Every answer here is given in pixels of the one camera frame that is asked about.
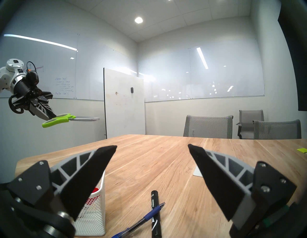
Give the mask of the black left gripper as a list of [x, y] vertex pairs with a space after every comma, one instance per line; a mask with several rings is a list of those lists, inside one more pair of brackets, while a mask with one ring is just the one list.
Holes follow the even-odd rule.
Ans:
[[37, 87], [38, 83], [39, 79], [18, 81], [14, 87], [14, 94], [11, 96], [11, 99], [16, 98], [14, 102], [11, 102], [11, 109], [29, 110], [33, 116], [48, 121], [56, 117], [48, 103], [49, 99], [53, 98], [53, 94], [41, 91]]

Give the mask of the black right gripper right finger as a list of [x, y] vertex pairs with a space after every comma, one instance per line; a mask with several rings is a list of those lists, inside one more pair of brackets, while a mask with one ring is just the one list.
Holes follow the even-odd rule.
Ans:
[[205, 184], [228, 221], [230, 231], [268, 229], [289, 211], [297, 186], [264, 161], [255, 167], [222, 153], [188, 144]]

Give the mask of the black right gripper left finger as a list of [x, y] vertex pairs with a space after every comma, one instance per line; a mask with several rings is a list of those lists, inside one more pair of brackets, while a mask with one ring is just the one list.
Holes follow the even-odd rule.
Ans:
[[50, 167], [40, 160], [7, 184], [12, 206], [21, 217], [39, 221], [75, 221], [116, 152], [117, 146], [70, 156]]

